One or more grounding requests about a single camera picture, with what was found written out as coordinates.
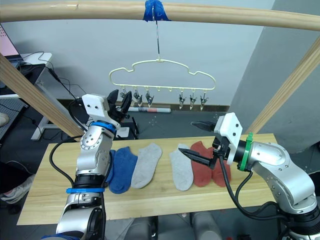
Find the green ring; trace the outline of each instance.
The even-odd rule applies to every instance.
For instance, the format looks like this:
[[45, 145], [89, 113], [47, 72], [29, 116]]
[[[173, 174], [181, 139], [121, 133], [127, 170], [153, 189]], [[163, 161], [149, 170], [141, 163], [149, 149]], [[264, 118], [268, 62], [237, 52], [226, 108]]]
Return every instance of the green ring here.
[[239, 170], [240, 171], [244, 171], [245, 170], [245, 167], [247, 165], [247, 160], [248, 160], [248, 156], [249, 156], [249, 151], [250, 151], [250, 148], [251, 148], [251, 143], [253, 141], [253, 133], [252, 132], [249, 132], [249, 135], [246, 137], [246, 144], [245, 144], [245, 150], [244, 150], [244, 154], [243, 154], [243, 157], [242, 157], [242, 161], [240, 163], [240, 167], [239, 167]]

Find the floor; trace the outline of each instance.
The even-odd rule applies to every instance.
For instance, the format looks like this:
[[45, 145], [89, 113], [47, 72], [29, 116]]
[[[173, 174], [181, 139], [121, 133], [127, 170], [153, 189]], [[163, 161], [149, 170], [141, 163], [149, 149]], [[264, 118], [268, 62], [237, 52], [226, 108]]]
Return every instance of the floor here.
[[[29, 107], [23, 114], [38, 123], [42, 116], [33, 108]], [[138, 123], [140, 139], [152, 138], [179, 138], [194, 136], [211, 136], [209, 132], [199, 130], [190, 125], [191, 121], [214, 121], [223, 112], [189, 112], [173, 111], [172, 113], [147, 113], [133, 112], [131, 115]], [[0, 161], [8, 162], [11, 160], [23, 163], [30, 172], [36, 173], [39, 164], [49, 143], [57, 143], [65, 134], [60, 134], [59, 130], [48, 129], [44, 133], [46, 139], [31, 141], [35, 130], [32, 121], [25, 117], [20, 117], [15, 126], [3, 141], [0, 148]], [[320, 170], [320, 152], [315, 146], [311, 146], [304, 152], [292, 154], [292, 160], [306, 172]], [[19, 202], [23, 206], [26, 196]], [[49, 225], [20, 225], [17, 226], [19, 214], [10, 215], [5, 209], [4, 202], [1, 202], [0, 213], [0, 240], [39, 240], [42, 236], [54, 234], [56, 224]], [[218, 226], [220, 227], [223, 239], [237, 239], [239, 234], [251, 235], [252, 239], [271, 240], [277, 236], [277, 225], [274, 220], [259, 222], [243, 216], [237, 209], [222, 209], [211, 211]], [[108, 240], [122, 240], [128, 230], [132, 219], [121, 219], [107, 221], [106, 236]], [[174, 214], [159, 217], [159, 238], [160, 239], [185, 239], [193, 240], [194, 236], [189, 224], [188, 215]]]

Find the computer monitor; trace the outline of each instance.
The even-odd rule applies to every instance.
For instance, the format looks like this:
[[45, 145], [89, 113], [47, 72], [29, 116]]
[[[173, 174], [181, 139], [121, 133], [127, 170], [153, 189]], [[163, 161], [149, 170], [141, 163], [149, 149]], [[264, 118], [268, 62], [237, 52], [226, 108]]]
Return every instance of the computer monitor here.
[[0, 53], [11, 61], [23, 61], [16, 47], [8, 37], [4, 28], [0, 25]]

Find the blue sock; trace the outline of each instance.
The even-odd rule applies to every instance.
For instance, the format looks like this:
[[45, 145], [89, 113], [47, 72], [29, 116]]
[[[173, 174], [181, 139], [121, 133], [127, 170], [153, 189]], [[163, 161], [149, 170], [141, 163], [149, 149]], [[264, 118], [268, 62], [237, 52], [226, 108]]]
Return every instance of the blue sock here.
[[116, 151], [115, 150], [110, 150], [110, 153], [112, 155], [112, 165], [111, 165], [111, 170], [109, 172], [109, 175], [105, 180], [105, 182], [108, 183], [108, 184], [110, 183], [110, 181], [112, 180], [112, 178], [114, 176], [114, 165], [115, 165], [114, 161], [115, 161], [115, 153], [116, 153]]
[[131, 153], [128, 146], [116, 151], [113, 159], [113, 178], [109, 184], [111, 192], [122, 194], [128, 191], [137, 160], [138, 157]]

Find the gray sock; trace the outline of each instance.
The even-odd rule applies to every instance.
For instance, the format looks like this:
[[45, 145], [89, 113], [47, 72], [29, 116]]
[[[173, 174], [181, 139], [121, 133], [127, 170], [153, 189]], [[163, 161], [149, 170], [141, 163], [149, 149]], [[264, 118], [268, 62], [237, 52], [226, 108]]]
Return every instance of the gray sock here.
[[151, 181], [161, 154], [161, 148], [155, 143], [139, 149], [138, 160], [131, 179], [131, 187], [141, 189]]
[[[190, 149], [187, 145], [181, 143], [179, 143], [178, 148]], [[176, 149], [169, 155], [171, 159], [173, 182], [176, 189], [180, 191], [188, 190], [194, 181], [191, 160], [183, 155], [179, 149]]]

